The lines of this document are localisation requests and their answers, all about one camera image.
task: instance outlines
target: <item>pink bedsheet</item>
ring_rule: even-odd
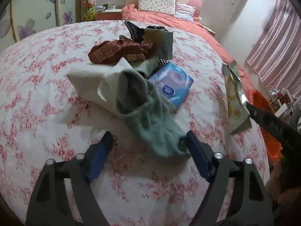
[[[172,28],[177,28],[180,30],[184,30],[193,34],[196,34],[202,37],[211,47],[212,49],[219,55],[219,57],[225,63],[231,63],[234,59],[232,56],[223,48],[213,36],[209,34],[207,30],[205,30],[202,24],[199,22],[198,18],[194,18],[194,23],[177,19],[173,16],[156,13],[156,12],[139,12],[135,8],[135,4],[131,4],[125,6],[121,11],[121,19],[122,20],[130,20],[136,22],[148,22],[159,25],[166,25]],[[241,77],[241,81],[243,83],[243,88],[246,92],[249,90],[254,90],[254,85],[252,79],[249,75],[239,66],[239,73]]]

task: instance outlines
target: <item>blue package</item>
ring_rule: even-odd
[[[148,80],[173,104],[173,110],[180,107],[193,83],[193,79],[172,62],[168,62]]]

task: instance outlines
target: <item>plush toy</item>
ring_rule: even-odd
[[[94,3],[94,0],[88,0],[88,3]]]
[[[84,18],[85,18],[85,21],[92,21],[95,17],[95,9],[94,8],[90,8],[87,10]]]

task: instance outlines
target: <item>brown checkered cloth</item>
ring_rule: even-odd
[[[128,62],[146,60],[156,52],[156,45],[152,42],[134,42],[129,38],[114,41],[104,41],[94,46],[88,54],[91,62],[96,64],[116,65],[124,57]]]

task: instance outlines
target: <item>mug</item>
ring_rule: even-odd
[[[108,6],[108,9],[110,9],[110,10],[115,10],[115,7],[116,7],[116,5],[115,5],[115,4],[112,4],[112,5],[109,5],[109,6]]]

